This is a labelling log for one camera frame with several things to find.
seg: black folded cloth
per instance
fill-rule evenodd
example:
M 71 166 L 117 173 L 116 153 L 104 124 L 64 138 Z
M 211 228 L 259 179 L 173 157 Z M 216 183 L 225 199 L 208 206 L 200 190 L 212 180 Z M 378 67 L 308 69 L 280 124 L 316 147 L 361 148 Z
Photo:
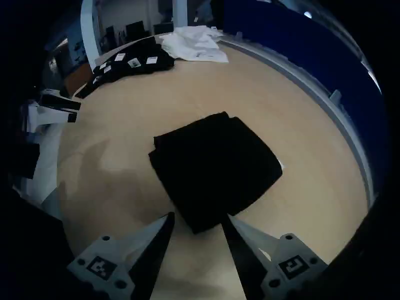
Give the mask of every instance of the black folded cloth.
M 154 146 L 151 165 L 195 234 L 249 207 L 282 175 L 270 148 L 226 112 L 156 136 Z
M 115 61 L 117 55 L 122 53 L 125 54 L 123 59 Z M 147 63 L 148 58 L 155 57 L 157 57 L 155 63 Z M 135 60 L 136 63 L 131 66 L 128 62 L 133 59 L 137 60 Z M 138 40 L 110 57 L 105 62 L 105 67 L 100 69 L 99 65 L 96 66 L 93 70 L 93 76 L 76 96 L 84 99 L 99 86 L 105 83 L 113 83 L 125 76 L 151 74 L 157 71 L 169 70 L 174 66 L 174 62 L 175 59 L 170 57 L 169 54 L 161 48 L 160 44 L 156 43 L 154 36 Z M 109 66 L 111 66 L 111 69 L 104 73 L 105 69 Z

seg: white label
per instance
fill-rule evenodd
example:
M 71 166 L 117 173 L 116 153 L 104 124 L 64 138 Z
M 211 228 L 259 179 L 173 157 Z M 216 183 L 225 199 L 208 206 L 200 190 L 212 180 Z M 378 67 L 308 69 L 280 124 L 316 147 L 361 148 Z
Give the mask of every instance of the white label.
M 158 56 L 149 57 L 149 58 L 147 59 L 146 64 L 147 64 L 147 65 L 148 65 L 148 64 L 156 64 L 158 58 L 159 58 Z
M 114 61 L 115 61 L 115 62 L 122 61 L 122 60 L 124 59 L 124 57 L 125 57 L 125 53 L 118 53 L 118 54 L 116 55 Z
M 111 70 L 111 66 L 109 65 L 108 67 L 106 67 L 106 68 L 104 69 L 104 74 L 107 73 L 107 72 L 110 71 L 110 70 Z
M 136 57 L 128 61 L 128 65 L 131 68 L 137 68 L 141 66 L 141 62 Z
M 98 81 L 101 78 L 101 76 L 97 76 L 94 80 L 93 80 L 93 84 L 95 84 L 96 81 Z

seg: black fabric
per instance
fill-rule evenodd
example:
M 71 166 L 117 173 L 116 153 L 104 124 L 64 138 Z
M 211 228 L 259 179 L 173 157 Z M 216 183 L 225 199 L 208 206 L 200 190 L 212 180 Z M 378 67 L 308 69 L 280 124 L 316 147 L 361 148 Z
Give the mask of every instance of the black fabric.
M 151 164 L 194 233 L 246 209 L 282 175 L 268 146 L 226 112 L 157 136 L 154 145 Z
M 104 73 L 106 67 L 100 69 L 100 66 L 96 66 L 93 70 L 93 76 L 76 96 L 84 99 L 99 86 L 105 83 L 115 82 L 125 76 L 151 74 L 157 71 L 169 70 L 174 66 L 175 62 L 174 58 L 170 57 L 167 52 L 161 49 L 161 45 L 156 43 L 153 36 L 137 41 L 121 50 L 120 53 L 125 53 L 123 60 L 115 61 L 118 54 L 116 53 L 106 61 L 107 67 L 111 66 L 110 71 Z M 147 59 L 150 57 L 157 57 L 157 62 L 147 64 Z M 129 66 L 128 61 L 134 58 L 139 60 L 141 66 Z

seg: blue partition wall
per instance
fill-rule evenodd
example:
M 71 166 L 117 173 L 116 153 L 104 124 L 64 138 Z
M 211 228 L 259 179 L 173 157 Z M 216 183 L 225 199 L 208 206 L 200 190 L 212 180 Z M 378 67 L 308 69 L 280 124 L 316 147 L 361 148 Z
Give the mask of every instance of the blue partition wall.
M 331 31 L 312 19 L 257 0 L 225 0 L 224 32 L 257 42 L 287 57 L 318 79 L 328 91 L 339 90 L 365 149 L 374 189 L 379 192 L 391 163 L 390 136 L 383 96 L 367 69 Z

